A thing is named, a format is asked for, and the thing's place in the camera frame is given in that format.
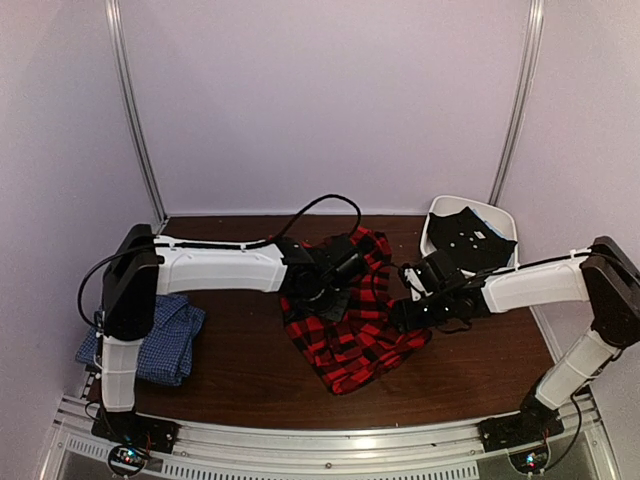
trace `red plaid shirt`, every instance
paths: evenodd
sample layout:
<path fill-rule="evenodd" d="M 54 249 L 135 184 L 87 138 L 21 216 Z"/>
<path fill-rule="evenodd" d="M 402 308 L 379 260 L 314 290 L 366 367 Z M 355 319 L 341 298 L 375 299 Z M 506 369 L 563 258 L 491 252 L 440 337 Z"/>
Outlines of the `red plaid shirt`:
<path fill-rule="evenodd" d="M 359 228 L 354 244 L 374 247 L 365 255 L 369 272 L 351 286 L 347 312 L 340 323 L 316 316 L 294 315 L 285 297 L 281 298 L 287 324 L 285 331 L 295 346 L 336 395 L 350 393 L 398 367 L 414 351 L 431 339 L 429 330 L 400 334 L 388 321 L 393 304 L 389 288 L 391 247 L 384 233 Z M 376 271 L 372 291 L 371 275 Z"/>

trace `white backdrop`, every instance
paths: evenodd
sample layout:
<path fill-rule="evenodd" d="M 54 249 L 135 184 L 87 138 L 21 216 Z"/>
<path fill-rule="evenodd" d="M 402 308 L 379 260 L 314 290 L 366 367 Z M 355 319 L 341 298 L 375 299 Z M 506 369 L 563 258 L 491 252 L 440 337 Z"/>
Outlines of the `white backdrop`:
<path fill-rule="evenodd" d="M 122 2 L 168 213 L 286 213 L 327 192 L 369 213 L 424 213 L 442 193 L 486 201 L 528 9 L 508 0 Z"/>
<path fill-rule="evenodd" d="M 0 12 L 0 479 L 25 480 L 82 382 L 78 285 L 153 216 L 104 1 L 0 0 Z"/>
<path fill-rule="evenodd" d="M 640 265 L 640 1 L 547 2 L 540 60 L 501 205 L 525 261 L 613 237 Z M 560 348 L 588 305 L 543 312 Z M 640 465 L 640 345 L 594 382 L 622 478 Z"/>

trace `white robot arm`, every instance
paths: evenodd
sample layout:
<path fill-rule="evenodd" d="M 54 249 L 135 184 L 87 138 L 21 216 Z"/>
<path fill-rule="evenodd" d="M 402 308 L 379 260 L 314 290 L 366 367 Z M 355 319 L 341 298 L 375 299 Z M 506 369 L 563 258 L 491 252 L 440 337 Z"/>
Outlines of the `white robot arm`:
<path fill-rule="evenodd" d="M 444 252 L 435 252 L 404 268 L 402 278 L 413 298 L 394 305 L 391 321 L 404 331 L 532 305 L 591 302 L 592 324 L 533 386 L 520 413 L 480 424 L 486 451 L 537 441 L 546 429 L 561 432 L 558 408 L 625 348 L 640 341 L 640 272 L 608 237 L 562 259 L 471 278 L 465 278 Z"/>
<path fill-rule="evenodd" d="M 110 425 L 128 432 L 151 429 L 136 423 L 145 417 L 133 415 L 133 387 L 140 344 L 153 326 L 156 294 L 202 289 L 280 292 L 338 322 L 346 308 L 348 285 L 366 271 L 366 252 L 348 235 L 334 237 L 323 248 L 308 248 L 286 237 L 247 244 L 155 237 L 148 226 L 140 225 L 130 231 L 119 252 L 103 278 L 102 403 Z M 480 425 L 487 451 L 540 435 L 587 380 L 640 341 L 640 273 L 607 237 L 567 258 L 471 278 L 437 251 L 405 266 L 402 279 L 413 298 L 399 300 L 391 309 L 390 321 L 400 331 L 531 305 L 591 301 L 591 327 L 534 385 L 517 418 Z"/>

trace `white bowl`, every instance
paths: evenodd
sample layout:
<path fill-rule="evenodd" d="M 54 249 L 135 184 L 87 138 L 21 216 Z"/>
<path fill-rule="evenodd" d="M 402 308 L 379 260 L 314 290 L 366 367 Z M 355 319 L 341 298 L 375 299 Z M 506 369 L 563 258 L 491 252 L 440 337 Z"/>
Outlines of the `white bowl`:
<path fill-rule="evenodd" d="M 475 200 L 469 200 L 467 198 L 454 197 L 451 195 L 440 195 L 436 197 L 429 207 L 429 213 L 435 213 L 438 216 L 454 215 L 460 213 L 465 207 L 469 207 L 474 210 L 478 216 L 487 222 L 491 227 L 499 232 L 507 240 L 518 241 L 518 235 L 516 234 L 516 222 L 513 217 L 498 207 L 487 205 L 486 203 L 476 202 Z M 430 253 L 436 251 L 436 247 L 431 243 L 427 235 L 427 228 L 429 226 L 429 215 L 424 222 L 424 228 L 422 229 L 422 238 L 420 239 L 420 252 L 423 257 L 426 257 Z M 518 262 L 518 245 L 516 244 L 511 260 L 509 260 L 508 266 L 513 266 Z M 466 276 L 474 275 L 475 272 L 469 272 L 462 270 L 462 273 Z"/>

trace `blue checkered shirt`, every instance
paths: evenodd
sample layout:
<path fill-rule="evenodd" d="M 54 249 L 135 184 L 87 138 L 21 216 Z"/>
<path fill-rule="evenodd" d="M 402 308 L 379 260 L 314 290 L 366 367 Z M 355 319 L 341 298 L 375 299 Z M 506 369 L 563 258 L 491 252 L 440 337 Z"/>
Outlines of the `blue checkered shirt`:
<path fill-rule="evenodd" d="M 193 339 L 205 313 L 189 305 L 185 295 L 157 295 L 153 329 L 140 347 L 136 376 L 160 385 L 177 387 L 191 374 Z M 91 329 L 76 354 L 76 361 L 94 366 L 98 348 Z"/>

